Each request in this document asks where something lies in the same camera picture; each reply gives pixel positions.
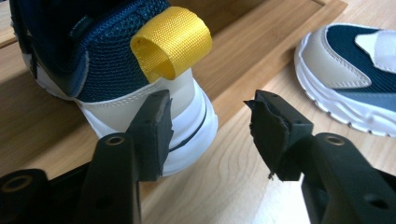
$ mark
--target shoe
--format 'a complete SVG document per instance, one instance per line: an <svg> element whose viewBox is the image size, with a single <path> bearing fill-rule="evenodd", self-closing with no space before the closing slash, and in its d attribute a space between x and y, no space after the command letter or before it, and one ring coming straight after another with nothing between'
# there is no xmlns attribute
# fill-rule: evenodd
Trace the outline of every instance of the shoe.
<svg viewBox="0 0 396 224"><path fill-rule="evenodd" d="M396 137L396 31L330 24L303 38L294 61L307 95L332 118Z"/></svg>
<svg viewBox="0 0 396 224"><path fill-rule="evenodd" d="M198 160L218 119L191 70L149 81L131 38L170 6L165 0L11 0L11 17L26 65L49 93L77 103L99 138L125 132L155 91L169 90L174 135L163 175Z"/></svg>

